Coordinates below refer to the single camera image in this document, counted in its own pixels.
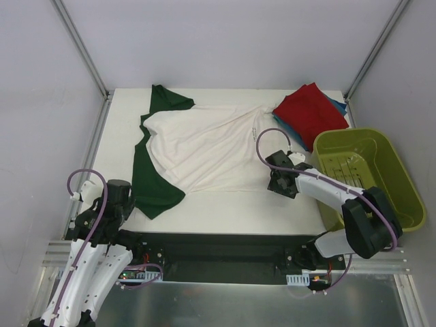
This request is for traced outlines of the white and green t-shirt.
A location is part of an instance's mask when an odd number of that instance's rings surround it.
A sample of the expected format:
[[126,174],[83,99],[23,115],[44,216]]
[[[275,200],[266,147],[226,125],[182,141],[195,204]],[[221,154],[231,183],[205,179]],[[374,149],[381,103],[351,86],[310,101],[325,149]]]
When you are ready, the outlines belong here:
[[274,125],[272,105],[197,105],[161,85],[151,88],[140,117],[132,195],[149,219],[193,192],[262,191],[268,173],[255,151],[258,134]]

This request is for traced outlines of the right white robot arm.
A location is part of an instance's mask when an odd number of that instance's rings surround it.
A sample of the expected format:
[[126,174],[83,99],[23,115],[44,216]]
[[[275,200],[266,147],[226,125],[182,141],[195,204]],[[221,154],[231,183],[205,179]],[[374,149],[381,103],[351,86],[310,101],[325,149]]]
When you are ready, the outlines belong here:
[[370,259],[380,251],[392,251],[403,229],[385,193],[378,187],[352,187],[330,178],[305,162],[297,165],[277,151],[262,163],[270,168],[268,188],[288,198],[309,196],[334,209],[343,228],[319,234],[299,246],[292,258],[307,270],[325,267],[331,258],[356,254]]

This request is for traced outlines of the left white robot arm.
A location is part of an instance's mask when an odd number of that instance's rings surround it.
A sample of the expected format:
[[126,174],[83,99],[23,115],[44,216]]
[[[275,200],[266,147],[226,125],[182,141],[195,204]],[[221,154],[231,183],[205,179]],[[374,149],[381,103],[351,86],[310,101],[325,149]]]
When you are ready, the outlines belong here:
[[142,261],[143,247],[124,241],[119,231],[133,210],[130,189],[129,182],[119,179],[103,187],[86,181],[74,194],[87,208],[76,217],[69,257],[54,296],[30,326],[94,326],[122,270]]

